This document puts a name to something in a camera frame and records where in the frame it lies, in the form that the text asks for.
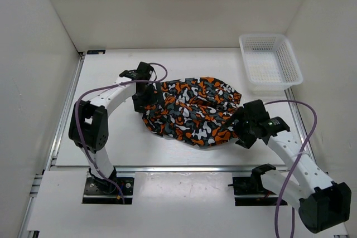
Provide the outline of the camouflage orange black shorts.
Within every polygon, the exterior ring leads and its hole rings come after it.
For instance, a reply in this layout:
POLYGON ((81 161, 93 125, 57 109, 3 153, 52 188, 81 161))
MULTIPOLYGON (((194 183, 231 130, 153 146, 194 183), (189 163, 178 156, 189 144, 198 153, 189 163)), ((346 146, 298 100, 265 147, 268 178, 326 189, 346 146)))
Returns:
POLYGON ((207 149, 236 139, 229 119, 238 110, 241 93, 214 77, 185 78, 157 83, 157 102, 142 114, 152 133, 207 149))

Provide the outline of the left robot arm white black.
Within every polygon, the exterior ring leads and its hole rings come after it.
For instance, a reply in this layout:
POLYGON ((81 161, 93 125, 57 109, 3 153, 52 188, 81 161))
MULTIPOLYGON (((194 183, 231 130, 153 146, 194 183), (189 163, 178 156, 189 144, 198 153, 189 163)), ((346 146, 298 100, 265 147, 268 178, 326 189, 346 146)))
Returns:
POLYGON ((108 119, 112 112, 131 98, 134 111, 143 113, 155 103, 155 63, 140 62, 134 70, 124 70, 112 85, 91 89, 79 96, 73 107, 69 139, 86 156, 95 186, 105 194, 122 194, 117 171, 111 164, 105 145, 109 138, 108 119))

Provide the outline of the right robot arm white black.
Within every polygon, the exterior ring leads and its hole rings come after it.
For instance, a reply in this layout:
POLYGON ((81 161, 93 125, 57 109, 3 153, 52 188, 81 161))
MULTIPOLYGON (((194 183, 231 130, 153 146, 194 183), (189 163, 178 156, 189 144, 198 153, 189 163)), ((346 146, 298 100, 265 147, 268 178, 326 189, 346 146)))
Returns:
POLYGON ((250 177, 233 179, 239 195, 277 194, 297 210, 304 226, 316 234, 346 222, 350 218, 351 189, 345 182, 336 183, 295 141, 288 124, 280 117, 270 117, 262 100, 245 103, 232 116, 237 144, 250 148, 262 140, 289 169, 287 175, 275 166, 263 164, 252 169, 250 177))

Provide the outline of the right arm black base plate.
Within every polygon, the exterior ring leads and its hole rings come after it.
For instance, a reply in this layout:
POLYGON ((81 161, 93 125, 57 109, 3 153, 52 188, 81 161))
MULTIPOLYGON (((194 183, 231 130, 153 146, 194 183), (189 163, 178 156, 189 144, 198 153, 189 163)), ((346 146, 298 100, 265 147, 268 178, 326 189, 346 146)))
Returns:
POLYGON ((258 190, 251 185, 250 177, 233 177, 229 187, 233 188, 236 207, 275 206, 278 196, 266 189, 258 190))

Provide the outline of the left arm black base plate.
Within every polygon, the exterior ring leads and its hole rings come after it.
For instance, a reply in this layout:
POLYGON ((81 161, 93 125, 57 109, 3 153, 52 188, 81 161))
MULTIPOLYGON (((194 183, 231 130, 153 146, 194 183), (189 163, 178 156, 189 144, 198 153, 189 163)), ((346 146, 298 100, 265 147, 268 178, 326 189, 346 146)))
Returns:
POLYGON ((119 194, 118 189, 104 181, 109 188, 104 191, 104 186, 95 183, 95 179, 87 174, 82 203, 83 204, 100 204, 100 205, 131 205, 133 201, 134 177, 117 177, 117 185, 122 190, 124 198, 119 194))

